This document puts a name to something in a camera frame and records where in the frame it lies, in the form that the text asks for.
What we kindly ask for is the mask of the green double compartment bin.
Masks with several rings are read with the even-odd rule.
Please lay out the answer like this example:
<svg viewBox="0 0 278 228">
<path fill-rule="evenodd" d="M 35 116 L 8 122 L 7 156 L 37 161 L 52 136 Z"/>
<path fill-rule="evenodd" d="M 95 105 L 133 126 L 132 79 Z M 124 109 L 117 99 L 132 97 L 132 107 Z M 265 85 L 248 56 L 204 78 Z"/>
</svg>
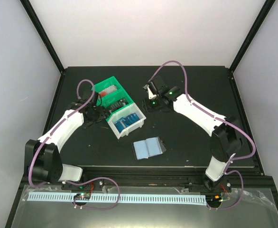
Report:
<svg viewBox="0 0 278 228">
<path fill-rule="evenodd" d="M 119 81 L 117 80 L 117 78 L 115 76 L 111 76 L 111 77 L 95 84 L 95 91 L 100 94 L 103 90 L 106 90 L 110 86 L 115 86 L 116 90 L 113 92 L 107 93 L 107 95 L 104 95 L 102 97 L 102 102 L 98 101 L 97 105 L 101 104 L 101 106 L 104 106 L 106 109 L 108 109 L 108 108 L 110 108 L 111 105 L 113 105 L 114 103 L 116 103 L 117 101 L 119 101 L 123 98 L 125 98 L 125 100 L 128 102 L 126 104 L 126 106 L 134 103 L 132 98 L 129 96 L 127 91 L 123 88 L 123 86 L 119 83 Z M 109 120 L 114 113 L 122 110 L 123 108 L 126 108 L 126 106 L 124 106 L 120 109 L 117 109 L 116 111 L 112 111 L 110 113 L 109 117 L 107 118 L 107 120 Z"/>
</svg>

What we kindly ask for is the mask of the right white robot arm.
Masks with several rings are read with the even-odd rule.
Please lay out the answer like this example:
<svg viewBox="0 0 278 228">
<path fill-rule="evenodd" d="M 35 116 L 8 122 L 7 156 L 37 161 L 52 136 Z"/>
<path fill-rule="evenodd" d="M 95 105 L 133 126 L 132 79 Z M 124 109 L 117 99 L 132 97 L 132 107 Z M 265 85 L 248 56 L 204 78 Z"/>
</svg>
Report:
<svg viewBox="0 0 278 228">
<path fill-rule="evenodd" d="M 207 191 L 215 191 L 220 186 L 220 178 L 226 172 L 232 158 L 242 147 L 243 140 L 238 131 L 229 124 L 235 124 L 237 120 L 219 115 L 195 100 L 187 99 L 187 94 L 169 90 L 165 94 L 152 95 L 142 101 L 146 112 L 175 111 L 187 117 L 200 126 L 211 137 L 210 154 L 211 160 L 205 171 L 203 186 Z"/>
</svg>

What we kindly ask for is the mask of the white plastic card bin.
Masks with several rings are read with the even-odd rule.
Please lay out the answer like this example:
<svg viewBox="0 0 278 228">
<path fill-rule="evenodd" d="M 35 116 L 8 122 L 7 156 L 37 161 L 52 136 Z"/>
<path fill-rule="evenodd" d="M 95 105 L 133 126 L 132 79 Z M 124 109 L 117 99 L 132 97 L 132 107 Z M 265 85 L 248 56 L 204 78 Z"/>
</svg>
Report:
<svg viewBox="0 0 278 228">
<path fill-rule="evenodd" d="M 114 112 L 107 123 L 117 139 L 128 136 L 132 131 L 141 128 L 146 117 L 135 103 L 131 103 Z"/>
</svg>

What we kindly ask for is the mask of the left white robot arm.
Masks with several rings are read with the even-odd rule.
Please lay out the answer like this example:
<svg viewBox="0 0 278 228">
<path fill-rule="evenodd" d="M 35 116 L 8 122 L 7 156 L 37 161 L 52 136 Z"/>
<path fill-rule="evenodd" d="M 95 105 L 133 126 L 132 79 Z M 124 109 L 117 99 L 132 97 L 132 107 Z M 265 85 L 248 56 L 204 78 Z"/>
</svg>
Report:
<svg viewBox="0 0 278 228">
<path fill-rule="evenodd" d="M 91 126 L 109 117 L 103 106 L 83 105 L 73 102 L 61 119 L 37 140 L 28 140 L 25 145 L 24 168 L 30 185 L 38 180 L 44 183 L 72 181 L 79 190 L 89 184 L 83 168 L 62 162 L 60 152 L 72 134 L 82 125 Z"/>
</svg>

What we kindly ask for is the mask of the clear sleeve card holder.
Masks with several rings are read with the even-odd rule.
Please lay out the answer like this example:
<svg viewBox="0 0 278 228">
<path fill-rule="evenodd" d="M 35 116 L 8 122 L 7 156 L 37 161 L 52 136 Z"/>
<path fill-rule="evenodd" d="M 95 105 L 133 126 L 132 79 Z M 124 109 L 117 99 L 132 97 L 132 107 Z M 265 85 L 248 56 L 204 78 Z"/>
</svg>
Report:
<svg viewBox="0 0 278 228">
<path fill-rule="evenodd" d="M 166 148 L 159 137 L 147 138 L 132 143 L 136 160 L 148 159 L 165 153 Z"/>
</svg>

